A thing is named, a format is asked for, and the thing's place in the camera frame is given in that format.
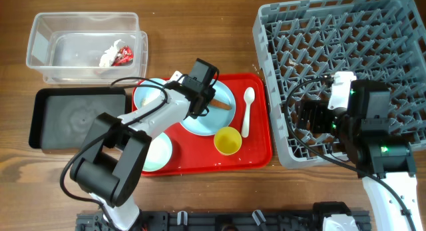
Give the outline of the pale green bowl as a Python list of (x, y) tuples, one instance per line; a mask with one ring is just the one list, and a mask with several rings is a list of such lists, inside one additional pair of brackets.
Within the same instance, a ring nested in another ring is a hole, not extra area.
[(142, 170), (155, 172), (164, 168), (171, 159), (172, 151), (170, 138), (162, 132), (151, 142)]

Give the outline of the light blue plate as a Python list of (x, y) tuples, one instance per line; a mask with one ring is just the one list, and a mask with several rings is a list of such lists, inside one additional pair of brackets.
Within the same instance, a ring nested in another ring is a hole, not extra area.
[(210, 136), (232, 122), (236, 113), (236, 100), (232, 91), (220, 81), (217, 81), (213, 88), (216, 90), (214, 99), (230, 105), (231, 109), (227, 111), (209, 105), (206, 116), (199, 116), (197, 119), (188, 117), (180, 123), (188, 132), (199, 136)]

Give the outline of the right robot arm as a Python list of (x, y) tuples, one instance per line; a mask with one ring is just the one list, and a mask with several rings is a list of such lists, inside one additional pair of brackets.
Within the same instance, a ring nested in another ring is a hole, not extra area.
[(370, 80), (325, 77), (333, 91), (328, 101), (297, 102), (298, 128), (330, 133), (344, 146), (350, 164), (324, 160), (358, 174), (378, 230), (422, 230), (417, 201), (417, 169), (408, 142), (389, 131), (390, 91)]

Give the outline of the light blue rice bowl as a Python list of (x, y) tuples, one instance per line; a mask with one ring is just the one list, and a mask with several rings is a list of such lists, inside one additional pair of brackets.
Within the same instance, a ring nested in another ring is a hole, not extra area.
[(133, 94), (133, 103), (137, 109), (147, 105), (160, 96), (162, 91), (156, 87), (164, 86), (166, 81), (159, 78), (153, 78), (149, 81), (143, 81), (141, 84), (142, 87), (137, 87)]

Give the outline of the orange carrot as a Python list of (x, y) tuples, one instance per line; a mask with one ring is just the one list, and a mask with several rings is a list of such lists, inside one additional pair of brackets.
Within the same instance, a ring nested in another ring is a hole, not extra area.
[(210, 106), (212, 106), (212, 107), (216, 107), (216, 108), (219, 108), (219, 109), (224, 109), (224, 110), (226, 110), (226, 111), (229, 111), (229, 110), (231, 110), (231, 109), (232, 109), (232, 106), (231, 106), (231, 105), (228, 105), (228, 104), (223, 103), (223, 102), (221, 102), (221, 101), (218, 101), (218, 100), (216, 100), (216, 99), (212, 99), (212, 100), (210, 101)]

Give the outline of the white tissue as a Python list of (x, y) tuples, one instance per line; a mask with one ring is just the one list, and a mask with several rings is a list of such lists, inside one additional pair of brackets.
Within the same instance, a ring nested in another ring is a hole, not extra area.
[(99, 67), (111, 67), (114, 60), (116, 59), (118, 53), (118, 44), (121, 42), (121, 39), (116, 40), (113, 45), (105, 51), (101, 56), (99, 61)]

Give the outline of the yellow plastic cup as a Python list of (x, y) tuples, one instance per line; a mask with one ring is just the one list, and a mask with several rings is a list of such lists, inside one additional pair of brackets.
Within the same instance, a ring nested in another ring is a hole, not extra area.
[(214, 135), (214, 146), (224, 156), (233, 155), (242, 146), (241, 134), (233, 127), (223, 127)]

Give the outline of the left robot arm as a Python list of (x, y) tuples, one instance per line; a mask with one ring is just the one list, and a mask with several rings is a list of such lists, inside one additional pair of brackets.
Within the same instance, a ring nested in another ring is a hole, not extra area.
[(165, 84), (143, 78), (141, 87), (160, 94), (142, 108), (120, 116), (102, 113), (83, 145), (64, 167), (60, 187), (70, 198), (93, 202), (101, 224), (111, 230), (143, 230), (142, 212), (132, 193), (152, 141), (188, 117), (208, 114), (220, 71), (197, 59), (191, 72)]

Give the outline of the red snack wrapper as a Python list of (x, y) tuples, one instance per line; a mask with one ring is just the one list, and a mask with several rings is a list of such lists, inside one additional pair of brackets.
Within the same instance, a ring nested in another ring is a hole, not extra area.
[(119, 49), (112, 66), (121, 66), (131, 62), (134, 59), (134, 53), (129, 46), (124, 46)]

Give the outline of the white plastic spoon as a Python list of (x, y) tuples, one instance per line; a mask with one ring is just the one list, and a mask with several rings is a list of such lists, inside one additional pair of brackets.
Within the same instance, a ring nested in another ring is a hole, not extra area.
[(242, 123), (241, 135), (243, 138), (247, 138), (250, 131), (250, 109), (251, 104), (254, 102), (256, 98), (255, 91), (253, 87), (248, 87), (244, 93), (244, 102), (246, 104), (244, 119)]

